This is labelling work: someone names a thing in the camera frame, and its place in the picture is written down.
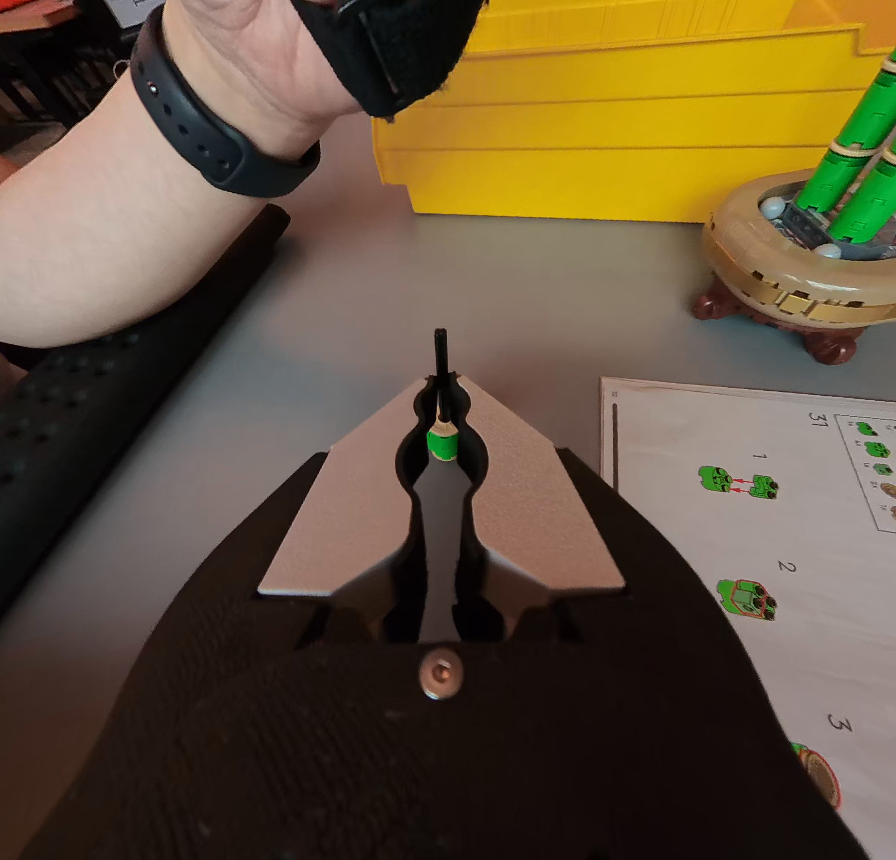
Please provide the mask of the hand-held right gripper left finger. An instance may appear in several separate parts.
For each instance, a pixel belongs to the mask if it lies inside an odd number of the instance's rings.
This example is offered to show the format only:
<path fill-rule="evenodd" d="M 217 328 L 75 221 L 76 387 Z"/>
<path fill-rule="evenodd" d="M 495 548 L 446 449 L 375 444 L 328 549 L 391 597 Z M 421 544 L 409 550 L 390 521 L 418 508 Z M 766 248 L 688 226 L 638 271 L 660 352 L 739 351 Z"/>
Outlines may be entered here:
<path fill-rule="evenodd" d="M 415 486 L 431 424 L 432 379 L 419 379 L 334 443 L 258 593 L 348 608 L 386 638 L 418 638 L 427 551 Z"/>

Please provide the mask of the black axle with green brick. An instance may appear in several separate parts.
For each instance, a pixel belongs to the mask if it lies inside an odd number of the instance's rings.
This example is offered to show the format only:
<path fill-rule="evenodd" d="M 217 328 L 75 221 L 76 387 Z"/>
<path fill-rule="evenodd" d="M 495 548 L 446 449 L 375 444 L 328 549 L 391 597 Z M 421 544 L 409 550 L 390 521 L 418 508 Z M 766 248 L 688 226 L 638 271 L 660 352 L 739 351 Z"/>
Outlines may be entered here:
<path fill-rule="evenodd" d="M 453 418 L 452 381 L 444 328 L 434 330 L 434 361 L 435 419 L 427 433 L 427 447 L 436 460 L 451 462 L 457 459 L 459 430 Z"/>

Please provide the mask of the open instruction booklet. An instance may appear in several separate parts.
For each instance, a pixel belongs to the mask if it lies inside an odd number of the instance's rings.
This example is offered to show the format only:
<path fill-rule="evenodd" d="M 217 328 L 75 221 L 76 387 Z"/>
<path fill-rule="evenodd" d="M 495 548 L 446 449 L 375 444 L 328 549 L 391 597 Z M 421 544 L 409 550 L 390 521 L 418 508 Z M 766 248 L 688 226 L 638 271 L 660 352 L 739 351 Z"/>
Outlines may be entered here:
<path fill-rule="evenodd" d="M 895 854 L 894 402 L 601 384 L 601 475 L 736 633 L 802 768 Z"/>

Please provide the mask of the green bamboo brick model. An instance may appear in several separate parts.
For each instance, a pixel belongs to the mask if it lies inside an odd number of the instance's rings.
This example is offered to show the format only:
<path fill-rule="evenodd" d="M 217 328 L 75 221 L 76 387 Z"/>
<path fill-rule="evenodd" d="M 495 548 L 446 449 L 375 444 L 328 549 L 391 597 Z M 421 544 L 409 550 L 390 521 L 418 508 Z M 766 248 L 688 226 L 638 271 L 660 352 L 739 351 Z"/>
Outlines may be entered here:
<path fill-rule="evenodd" d="M 702 230 L 702 321 L 741 315 L 797 334 L 826 365 L 895 321 L 895 53 L 812 170 L 736 188 Z"/>

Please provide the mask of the person's left forearm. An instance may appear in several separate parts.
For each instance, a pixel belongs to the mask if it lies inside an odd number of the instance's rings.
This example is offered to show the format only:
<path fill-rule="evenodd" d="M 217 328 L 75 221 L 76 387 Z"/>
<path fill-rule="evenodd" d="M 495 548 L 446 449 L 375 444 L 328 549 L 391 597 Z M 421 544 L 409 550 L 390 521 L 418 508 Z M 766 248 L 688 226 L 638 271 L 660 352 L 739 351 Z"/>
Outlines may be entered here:
<path fill-rule="evenodd" d="M 123 76 L 56 145 L 2 181 L 2 342 L 63 346 L 157 313 L 264 205 L 209 185 Z"/>

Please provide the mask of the black studded edge pad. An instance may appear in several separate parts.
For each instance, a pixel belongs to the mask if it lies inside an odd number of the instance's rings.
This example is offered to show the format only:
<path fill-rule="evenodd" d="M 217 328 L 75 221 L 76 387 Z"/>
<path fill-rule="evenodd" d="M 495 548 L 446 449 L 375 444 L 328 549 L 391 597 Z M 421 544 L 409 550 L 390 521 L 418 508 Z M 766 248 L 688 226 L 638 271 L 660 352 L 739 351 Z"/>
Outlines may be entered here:
<path fill-rule="evenodd" d="M 49 350 L 2 401 L 3 615 L 269 268 L 289 223 L 268 204 L 172 306 Z"/>

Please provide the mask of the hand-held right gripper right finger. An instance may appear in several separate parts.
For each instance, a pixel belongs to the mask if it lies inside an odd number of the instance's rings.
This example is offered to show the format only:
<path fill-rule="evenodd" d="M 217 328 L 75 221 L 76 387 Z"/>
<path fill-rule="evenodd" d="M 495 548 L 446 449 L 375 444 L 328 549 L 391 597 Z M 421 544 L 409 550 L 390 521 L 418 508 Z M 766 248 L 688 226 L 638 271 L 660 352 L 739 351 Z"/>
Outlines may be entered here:
<path fill-rule="evenodd" d="M 535 608 L 624 592 L 625 579 L 554 443 L 466 376 L 454 378 L 469 480 L 454 575 L 461 638 L 505 638 Z"/>

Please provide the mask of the black wristband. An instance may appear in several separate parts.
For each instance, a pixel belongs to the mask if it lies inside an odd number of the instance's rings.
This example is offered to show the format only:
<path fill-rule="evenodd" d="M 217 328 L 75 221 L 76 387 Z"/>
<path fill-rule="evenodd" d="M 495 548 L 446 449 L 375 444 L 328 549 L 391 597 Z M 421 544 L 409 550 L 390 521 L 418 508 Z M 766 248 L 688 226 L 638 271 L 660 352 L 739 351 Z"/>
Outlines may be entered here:
<path fill-rule="evenodd" d="M 291 194 L 321 160 L 316 142 L 298 160 L 269 157 L 204 104 L 172 60 L 164 6 L 153 9 L 132 49 L 129 73 L 140 103 L 176 153 L 213 187 L 270 200 Z"/>

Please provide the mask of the yellow plastic bin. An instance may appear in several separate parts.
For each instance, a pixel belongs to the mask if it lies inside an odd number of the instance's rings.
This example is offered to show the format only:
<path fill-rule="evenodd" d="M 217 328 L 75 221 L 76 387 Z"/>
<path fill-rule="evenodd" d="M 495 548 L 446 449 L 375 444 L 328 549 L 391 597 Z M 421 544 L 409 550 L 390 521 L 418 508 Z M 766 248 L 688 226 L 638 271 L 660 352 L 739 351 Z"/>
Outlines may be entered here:
<path fill-rule="evenodd" d="M 373 122 L 417 213 L 701 223 L 813 169 L 895 0 L 490 0 L 444 87 Z"/>

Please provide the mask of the grey desk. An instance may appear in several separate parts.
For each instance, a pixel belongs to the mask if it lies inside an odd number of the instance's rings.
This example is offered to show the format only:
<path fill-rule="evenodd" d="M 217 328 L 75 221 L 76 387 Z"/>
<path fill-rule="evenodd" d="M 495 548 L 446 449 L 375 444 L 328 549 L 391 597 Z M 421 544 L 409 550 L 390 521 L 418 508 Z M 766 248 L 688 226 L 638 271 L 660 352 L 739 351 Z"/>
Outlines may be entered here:
<path fill-rule="evenodd" d="M 892 325 L 825 366 L 782 331 L 691 316 L 695 225 L 417 215 L 360 116 L 282 206 L 275 260 L 2 620 L 2 858 L 71 785 L 197 565 L 431 373 L 435 328 L 456 371 L 592 467 L 603 376 L 894 400 Z"/>

